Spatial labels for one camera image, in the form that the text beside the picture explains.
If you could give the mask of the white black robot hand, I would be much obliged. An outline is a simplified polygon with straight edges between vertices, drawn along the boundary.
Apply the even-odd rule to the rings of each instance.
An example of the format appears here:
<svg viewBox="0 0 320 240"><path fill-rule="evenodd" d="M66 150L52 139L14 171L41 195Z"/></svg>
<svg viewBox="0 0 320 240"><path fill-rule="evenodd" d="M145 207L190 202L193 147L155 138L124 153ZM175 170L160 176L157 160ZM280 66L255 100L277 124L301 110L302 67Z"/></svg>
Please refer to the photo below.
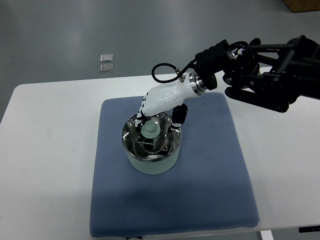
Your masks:
<svg viewBox="0 0 320 240"><path fill-rule="evenodd" d="M158 115L172 110L171 125L167 132L172 133L185 122L188 107L184 104L186 99L195 99L205 94L205 83L193 71L187 74L183 82L176 80L163 83L151 88L143 97L137 116L135 127L138 130L142 121L147 117Z"/></svg>

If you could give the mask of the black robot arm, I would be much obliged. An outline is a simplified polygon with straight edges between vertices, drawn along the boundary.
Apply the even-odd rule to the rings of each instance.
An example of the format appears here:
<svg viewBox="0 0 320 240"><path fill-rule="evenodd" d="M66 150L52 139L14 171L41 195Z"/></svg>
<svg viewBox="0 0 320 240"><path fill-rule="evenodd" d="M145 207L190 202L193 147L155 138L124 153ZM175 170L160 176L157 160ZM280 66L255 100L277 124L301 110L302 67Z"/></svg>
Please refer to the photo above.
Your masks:
<svg viewBox="0 0 320 240"><path fill-rule="evenodd" d="M193 69L209 90L222 71L227 97L285 113L298 97L320 98L320 45L304 35L285 44L229 44L222 40L195 55Z"/></svg>

